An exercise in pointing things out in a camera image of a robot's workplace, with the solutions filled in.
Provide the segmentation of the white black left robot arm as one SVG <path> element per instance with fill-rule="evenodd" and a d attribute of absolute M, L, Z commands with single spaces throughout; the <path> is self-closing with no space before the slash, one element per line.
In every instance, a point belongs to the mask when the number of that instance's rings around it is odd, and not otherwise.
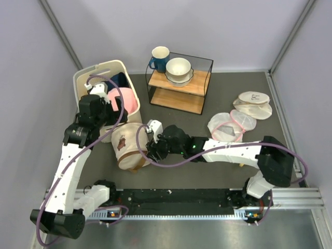
<path fill-rule="evenodd" d="M 113 102 L 96 93 L 85 95 L 78 102 L 79 112 L 64 132 L 60 162 L 51 188 L 40 208 L 30 214 L 37 240 L 43 246 L 47 244 L 42 234 L 77 239 L 93 212 L 117 201 L 115 184 L 107 180 L 96 181 L 83 197 L 74 199 L 83 167 L 95 144 L 104 138 L 100 130 L 106 124 L 115 128 L 127 120 L 123 96 Z"/>

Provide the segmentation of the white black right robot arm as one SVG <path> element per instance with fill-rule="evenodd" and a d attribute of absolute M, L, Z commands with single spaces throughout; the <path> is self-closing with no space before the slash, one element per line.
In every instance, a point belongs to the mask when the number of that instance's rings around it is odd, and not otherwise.
<path fill-rule="evenodd" d="M 256 168 L 257 173 L 246 180 L 242 190 L 227 191 L 227 202 L 234 208 L 260 204 L 274 187 L 291 185 L 294 155 L 272 136 L 251 143 L 232 143 L 189 136 L 175 125 L 163 128 L 149 124 L 146 131 L 153 134 L 146 148 L 154 162 L 177 154 L 191 162 L 228 162 Z"/>

